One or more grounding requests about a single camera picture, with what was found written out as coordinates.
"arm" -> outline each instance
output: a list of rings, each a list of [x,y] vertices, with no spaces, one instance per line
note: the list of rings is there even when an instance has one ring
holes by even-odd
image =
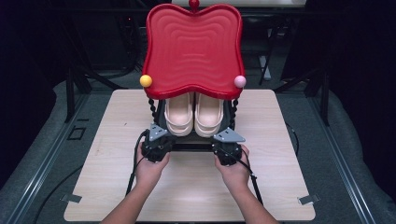
[[[242,149],[248,155],[248,149],[243,145]],[[248,159],[245,153],[242,153],[241,160],[247,163]],[[224,184],[227,186],[231,195],[233,195],[247,224],[278,223],[250,191],[248,187],[249,173],[246,167],[240,163],[228,167],[222,166],[217,156],[215,156],[215,165],[221,172]]]
[[[137,150],[137,161],[142,159],[142,144]],[[136,168],[136,185],[101,223],[135,223],[143,204],[160,180],[163,168],[169,162],[167,153],[162,161],[154,163],[143,159]]]

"white shoe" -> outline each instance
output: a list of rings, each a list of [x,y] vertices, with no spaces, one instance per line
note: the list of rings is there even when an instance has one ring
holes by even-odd
[[[223,118],[223,100],[196,94],[194,129],[201,137],[211,137],[219,131]]]
[[[166,99],[165,119],[168,131],[175,136],[186,136],[192,130],[193,93]]]

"black rope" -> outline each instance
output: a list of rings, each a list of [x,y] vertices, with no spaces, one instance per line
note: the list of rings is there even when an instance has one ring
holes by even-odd
[[[235,129],[235,117],[236,117],[236,111],[238,110],[236,107],[238,106],[238,98],[233,100],[233,107],[231,108],[231,119],[230,119],[230,128]]]
[[[148,104],[150,105],[149,109],[151,110],[151,115],[155,119],[157,117],[157,113],[156,113],[156,108],[154,105],[154,100],[151,98],[148,98]]]
[[[158,101],[158,111],[155,113],[155,117],[154,117],[154,123],[159,124],[159,120],[160,120],[160,115],[162,113],[162,108],[163,105],[165,104],[165,100],[159,100]]]

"light wooden table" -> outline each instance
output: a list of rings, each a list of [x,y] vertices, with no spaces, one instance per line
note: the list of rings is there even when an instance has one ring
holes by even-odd
[[[67,221],[102,220],[124,197],[134,144],[152,122],[143,90],[114,91],[64,213]],[[276,96],[244,90],[235,130],[244,136],[265,207],[277,220],[311,220],[312,204]],[[139,221],[238,221],[243,217],[214,166],[211,152],[172,152]]]
[[[218,3],[230,4],[234,7],[305,7],[306,0],[200,0],[200,7],[208,7]],[[172,0],[181,7],[188,7],[189,0]]]

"red plastic tray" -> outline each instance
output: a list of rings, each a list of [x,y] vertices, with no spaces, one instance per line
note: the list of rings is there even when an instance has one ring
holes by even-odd
[[[242,20],[239,11],[217,4],[188,11],[162,4],[148,14],[148,54],[142,75],[152,84],[149,98],[163,100],[189,91],[232,100],[242,89],[234,85],[245,76],[240,53]]]

